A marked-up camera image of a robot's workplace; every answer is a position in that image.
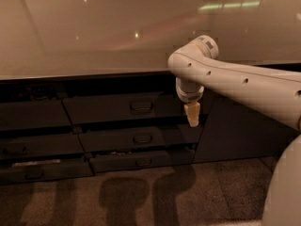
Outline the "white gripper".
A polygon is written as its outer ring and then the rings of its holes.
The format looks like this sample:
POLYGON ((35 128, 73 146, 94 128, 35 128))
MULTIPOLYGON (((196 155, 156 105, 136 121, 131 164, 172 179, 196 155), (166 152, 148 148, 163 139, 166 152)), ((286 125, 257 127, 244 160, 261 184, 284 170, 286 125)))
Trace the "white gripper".
POLYGON ((184 103, 184 111, 191 127, 197 127, 199 123, 200 104, 204 87, 196 82, 176 78, 176 91, 178 97, 184 103))

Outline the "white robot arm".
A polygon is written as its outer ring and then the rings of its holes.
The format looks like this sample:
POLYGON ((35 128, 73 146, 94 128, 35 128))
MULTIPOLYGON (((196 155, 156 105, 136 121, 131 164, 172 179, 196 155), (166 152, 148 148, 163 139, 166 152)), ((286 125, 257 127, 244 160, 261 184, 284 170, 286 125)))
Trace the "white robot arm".
MULTIPOLYGON (((198 100, 210 89, 301 131, 301 73, 219 61, 216 42, 199 36, 173 52, 168 69, 193 127, 198 100)), ((285 149, 275 167, 261 226, 301 226, 301 136, 285 149)))

